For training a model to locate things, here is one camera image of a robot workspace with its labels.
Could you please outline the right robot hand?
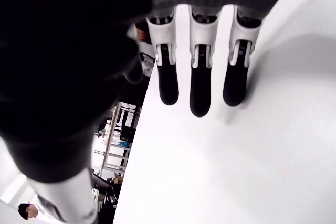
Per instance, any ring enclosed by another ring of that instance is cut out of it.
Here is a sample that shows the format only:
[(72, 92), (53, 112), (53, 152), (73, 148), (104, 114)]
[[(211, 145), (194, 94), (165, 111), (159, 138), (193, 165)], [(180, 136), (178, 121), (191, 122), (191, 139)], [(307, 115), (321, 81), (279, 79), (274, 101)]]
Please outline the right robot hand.
[(145, 20), (164, 104), (179, 97), (176, 8), (190, 19), (190, 108), (211, 104), (221, 9), (234, 6), (223, 98), (245, 97), (250, 55), (278, 0), (1, 0), (1, 137), (43, 207), (63, 223), (97, 223), (91, 147), (104, 114), (142, 80), (135, 24)]

